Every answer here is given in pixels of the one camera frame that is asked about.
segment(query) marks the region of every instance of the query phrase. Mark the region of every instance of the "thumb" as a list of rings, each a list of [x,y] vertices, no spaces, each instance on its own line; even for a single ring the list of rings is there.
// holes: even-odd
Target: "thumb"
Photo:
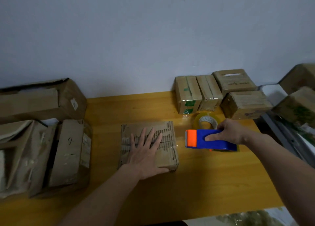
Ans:
[[[223,140],[222,133],[211,134],[205,137],[205,141],[213,141],[213,140]]]
[[[162,174],[162,173],[169,172],[169,169],[168,169],[168,168],[156,167],[156,168],[155,168],[155,172],[156,172],[156,174]]]

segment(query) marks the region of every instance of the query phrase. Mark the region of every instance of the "person's left hand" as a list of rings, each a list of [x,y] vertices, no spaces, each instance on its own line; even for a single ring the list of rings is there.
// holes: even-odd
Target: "person's left hand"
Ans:
[[[140,171],[141,180],[169,171],[167,168],[159,168],[154,165],[155,152],[157,151],[160,145],[163,135],[159,134],[155,143],[150,148],[155,129],[154,128],[151,129],[149,136],[146,142],[144,143],[146,130],[147,130],[146,128],[142,130],[137,147],[135,145],[135,137],[133,134],[131,134],[130,136],[131,150],[127,160],[127,165],[135,167],[137,170]]]

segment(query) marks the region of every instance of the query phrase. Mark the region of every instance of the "wooden table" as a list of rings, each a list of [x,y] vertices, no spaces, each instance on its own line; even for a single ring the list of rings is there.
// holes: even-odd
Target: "wooden table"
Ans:
[[[185,130],[195,115],[179,115],[174,92],[88,99],[85,119],[93,127],[91,180],[87,189],[46,200],[17,195],[0,203],[1,225],[51,225],[107,180],[118,165],[120,125],[174,123],[179,167],[175,173],[140,181],[127,198],[117,225],[143,225],[282,206],[258,158],[240,152],[185,148]],[[215,111],[224,119],[221,109]],[[259,131],[253,120],[241,124]]]

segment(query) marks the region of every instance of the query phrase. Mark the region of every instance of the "cardboard box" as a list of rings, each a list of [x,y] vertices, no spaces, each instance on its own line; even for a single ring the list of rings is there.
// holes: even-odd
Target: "cardboard box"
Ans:
[[[29,197],[51,197],[88,186],[92,129],[84,120],[51,128],[34,168]]]
[[[257,86],[244,69],[222,70],[213,72],[223,97],[229,92],[256,91]]]
[[[214,111],[222,102],[223,95],[213,75],[196,76],[202,95],[198,111]]]
[[[315,128],[315,91],[301,87],[283,99],[272,111],[298,126],[307,123],[309,127]]]
[[[4,88],[0,89],[0,124],[35,119],[50,125],[83,119],[86,106],[85,96],[69,78]]]
[[[221,103],[226,118],[256,119],[272,108],[261,91],[230,92]]]
[[[118,168],[127,163],[128,154],[130,151],[131,133],[134,134],[135,143],[137,145],[140,139],[141,131],[144,127],[147,128],[146,138],[148,137],[151,129],[153,127],[155,128],[155,133],[151,145],[153,145],[160,133],[163,134],[163,138],[155,154],[154,163],[156,167],[168,168],[171,172],[174,172],[179,165],[179,160],[176,150],[175,132],[172,121],[123,124],[121,126],[122,140]]]
[[[305,86],[315,91],[315,64],[301,63],[296,65],[280,80],[279,84],[287,94]]]
[[[26,192],[47,127],[33,120],[0,125],[0,198]]]
[[[202,96],[195,76],[176,77],[175,91],[179,114],[191,114],[198,110]]]

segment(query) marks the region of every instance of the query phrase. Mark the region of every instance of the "white wall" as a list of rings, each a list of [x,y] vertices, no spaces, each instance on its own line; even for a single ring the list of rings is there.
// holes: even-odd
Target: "white wall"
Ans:
[[[261,85],[315,60],[314,0],[0,0],[0,21],[0,87],[71,77],[100,97],[232,68]]]

